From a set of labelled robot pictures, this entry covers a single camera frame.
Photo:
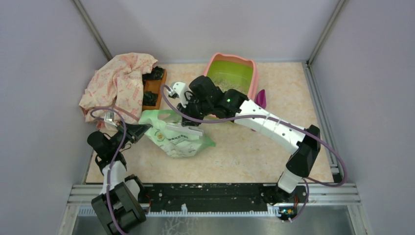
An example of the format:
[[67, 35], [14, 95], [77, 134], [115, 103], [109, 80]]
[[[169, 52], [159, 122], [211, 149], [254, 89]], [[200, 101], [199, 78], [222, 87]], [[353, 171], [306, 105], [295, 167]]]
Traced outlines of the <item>magenta plastic litter scoop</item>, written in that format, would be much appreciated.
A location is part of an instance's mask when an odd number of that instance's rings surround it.
[[260, 90], [257, 93], [254, 101], [259, 107], [265, 109], [267, 106], [266, 91], [264, 89]]

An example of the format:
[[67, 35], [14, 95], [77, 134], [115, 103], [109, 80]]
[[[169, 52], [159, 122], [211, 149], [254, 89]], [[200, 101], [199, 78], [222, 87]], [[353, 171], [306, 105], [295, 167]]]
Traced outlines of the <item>green cat litter bag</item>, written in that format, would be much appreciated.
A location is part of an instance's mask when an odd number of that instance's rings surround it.
[[139, 124], [151, 124], [145, 135], [168, 156], [173, 158], [192, 157], [216, 143], [205, 133], [199, 137], [165, 128], [168, 123], [181, 123], [182, 117], [172, 110], [146, 110]]

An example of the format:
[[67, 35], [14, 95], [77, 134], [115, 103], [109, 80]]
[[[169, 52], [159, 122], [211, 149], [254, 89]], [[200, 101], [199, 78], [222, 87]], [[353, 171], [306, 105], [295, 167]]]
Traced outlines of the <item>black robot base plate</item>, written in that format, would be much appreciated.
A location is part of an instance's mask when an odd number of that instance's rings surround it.
[[303, 203], [306, 197], [305, 186], [286, 193], [266, 183], [153, 183], [144, 188], [138, 201], [150, 212], [265, 212], [269, 206]]

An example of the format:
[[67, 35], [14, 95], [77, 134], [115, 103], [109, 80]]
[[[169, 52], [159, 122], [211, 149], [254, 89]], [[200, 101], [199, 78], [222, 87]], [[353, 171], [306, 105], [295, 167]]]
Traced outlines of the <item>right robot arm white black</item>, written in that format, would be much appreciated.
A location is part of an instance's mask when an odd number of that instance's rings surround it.
[[229, 89], [222, 91], [207, 76], [199, 76], [190, 85], [175, 82], [169, 97], [179, 98], [177, 109], [184, 114], [183, 126], [199, 126], [209, 115], [248, 127], [276, 141], [289, 154], [276, 187], [276, 197], [288, 202], [300, 181], [310, 175], [321, 150], [320, 129], [293, 125], [257, 105], [245, 94]]

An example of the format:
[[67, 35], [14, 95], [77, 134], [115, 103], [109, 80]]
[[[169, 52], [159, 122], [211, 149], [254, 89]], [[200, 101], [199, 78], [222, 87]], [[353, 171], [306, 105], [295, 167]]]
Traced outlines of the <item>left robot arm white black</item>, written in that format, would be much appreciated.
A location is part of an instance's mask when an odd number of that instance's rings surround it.
[[146, 220], [140, 202], [146, 198], [147, 190], [138, 176], [127, 175], [127, 162], [121, 151], [138, 142], [150, 128], [150, 124], [126, 124], [118, 126], [111, 137], [95, 131], [87, 138], [104, 177], [102, 189], [91, 205], [108, 235], [125, 235]]

